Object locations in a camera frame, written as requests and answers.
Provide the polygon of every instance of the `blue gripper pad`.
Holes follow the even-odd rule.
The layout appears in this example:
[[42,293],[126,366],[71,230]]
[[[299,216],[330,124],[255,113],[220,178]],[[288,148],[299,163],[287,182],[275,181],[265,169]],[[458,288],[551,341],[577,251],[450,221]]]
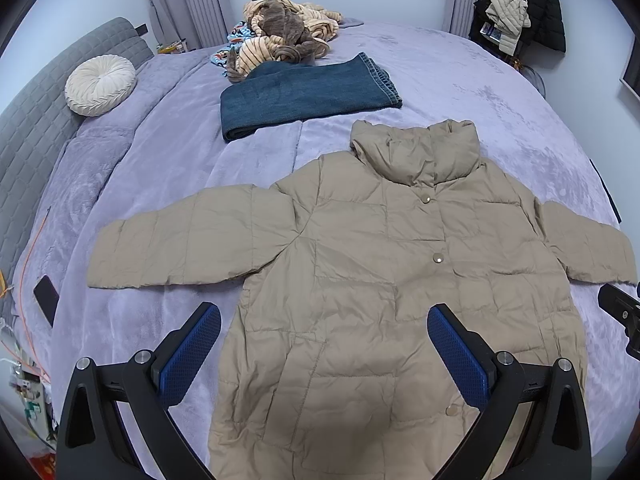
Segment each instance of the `blue gripper pad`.
[[427,314],[427,332],[465,402],[482,412],[490,396],[486,373],[436,306]]
[[220,335],[222,318],[212,304],[180,343],[160,372],[158,397],[167,409],[179,404]]

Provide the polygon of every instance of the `plush blanket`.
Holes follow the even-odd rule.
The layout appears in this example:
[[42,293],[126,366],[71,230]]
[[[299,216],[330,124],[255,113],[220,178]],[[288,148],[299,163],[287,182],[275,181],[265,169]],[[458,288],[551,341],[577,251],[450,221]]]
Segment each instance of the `plush blanket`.
[[[345,62],[363,50],[389,73],[402,96],[402,108],[261,128],[252,136],[225,144],[220,93],[229,83],[223,69],[208,62],[212,51],[203,50],[154,58],[141,70],[136,89],[123,104],[83,125],[106,128],[140,121],[129,150],[97,200],[95,193],[86,199],[90,211],[82,225],[66,242],[60,239],[72,249],[66,252],[68,261],[61,264],[66,267],[62,282],[56,284],[60,303],[53,330],[33,324],[41,314],[35,304],[24,305],[36,351],[52,377],[57,414],[78,358],[89,355],[98,364],[128,360],[141,348],[155,348],[201,301],[213,301],[223,317],[220,341],[183,402],[170,409],[195,452],[208,462],[217,358],[241,282],[89,289],[86,270],[97,232],[115,219],[162,208],[206,186],[266,187],[322,153],[348,149],[351,125],[357,119],[401,128],[429,126],[448,118],[472,120],[482,155],[492,158],[541,200],[556,200],[579,214],[616,224],[602,184],[575,137],[515,70],[457,36],[373,23],[341,31],[332,52],[318,63]],[[163,95],[159,101],[151,98],[155,91]],[[56,173],[69,171],[66,164],[61,160]],[[61,193],[49,186],[46,195]],[[30,259],[29,265],[39,263]],[[32,288],[24,285],[29,294]],[[628,407],[636,405],[640,396],[640,364],[626,355],[625,336],[598,308],[597,292],[597,286],[572,283],[572,297],[587,339],[586,400],[594,453],[616,433]],[[127,410],[124,419],[143,464],[151,474],[159,475]]]
[[[113,113],[87,118],[58,156],[40,200],[30,240],[18,261],[12,290],[14,314],[24,312],[30,332],[36,335],[33,339],[37,360],[46,371],[51,328],[35,301],[33,288],[46,275],[60,291],[82,228],[111,172],[129,150],[137,127],[180,78],[197,66],[200,57],[151,59],[138,70],[135,97],[121,103]],[[15,330],[25,340],[25,350],[33,353],[21,320]]]

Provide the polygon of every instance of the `electrical outlet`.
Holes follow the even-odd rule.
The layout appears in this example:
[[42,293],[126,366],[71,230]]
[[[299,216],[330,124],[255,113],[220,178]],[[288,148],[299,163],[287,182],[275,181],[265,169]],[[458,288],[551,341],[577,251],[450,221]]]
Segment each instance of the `electrical outlet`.
[[136,32],[138,33],[139,36],[144,36],[146,33],[148,33],[149,29],[146,28],[146,23],[143,23],[139,27],[136,27]]

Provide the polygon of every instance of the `round white pillow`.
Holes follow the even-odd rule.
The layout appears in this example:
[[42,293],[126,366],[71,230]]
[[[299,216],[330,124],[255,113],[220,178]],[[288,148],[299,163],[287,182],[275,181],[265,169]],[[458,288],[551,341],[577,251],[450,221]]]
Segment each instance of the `round white pillow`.
[[128,59],[113,54],[94,57],[66,80],[66,104],[77,114],[95,117],[123,102],[135,85],[136,69]]

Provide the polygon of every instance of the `black coat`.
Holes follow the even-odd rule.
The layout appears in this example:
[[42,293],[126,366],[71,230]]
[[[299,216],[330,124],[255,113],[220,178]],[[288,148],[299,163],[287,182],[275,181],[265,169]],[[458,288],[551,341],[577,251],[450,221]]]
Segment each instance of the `black coat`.
[[[520,41],[528,45],[531,41],[537,41],[538,43],[548,46],[554,50],[560,52],[566,52],[566,42],[564,40],[564,25],[562,24],[562,12],[560,10],[559,0],[527,0],[529,7],[527,12],[529,13],[529,19],[531,20],[530,28],[523,28],[520,35]],[[470,37],[473,41],[483,44],[485,46],[492,46],[494,50],[497,47],[487,41],[480,29],[484,22],[493,23],[486,15],[485,11],[490,0],[478,0],[476,10],[474,11],[474,21],[471,26]]]

